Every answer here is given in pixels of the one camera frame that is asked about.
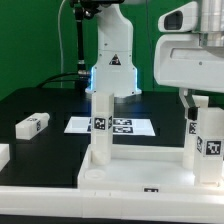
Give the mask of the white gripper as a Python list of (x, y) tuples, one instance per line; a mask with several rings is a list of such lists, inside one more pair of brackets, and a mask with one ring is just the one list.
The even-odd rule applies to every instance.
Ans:
[(158, 29), (156, 82), (180, 88), (185, 118), (196, 121), (193, 90), (224, 93), (224, 0), (192, 0), (160, 16)]

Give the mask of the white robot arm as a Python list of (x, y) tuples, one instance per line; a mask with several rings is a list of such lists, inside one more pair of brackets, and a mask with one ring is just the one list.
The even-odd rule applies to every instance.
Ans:
[[(84, 19), (98, 19), (98, 59), (88, 94), (111, 91), (123, 99), (141, 92), (132, 63), (133, 26), (120, 6), (142, 2), (70, 0), (78, 27)], [(192, 0), (160, 16), (158, 29), (162, 36), (155, 48), (154, 78), (179, 89), (185, 116), (195, 120), (195, 90), (224, 93), (224, 0)]]

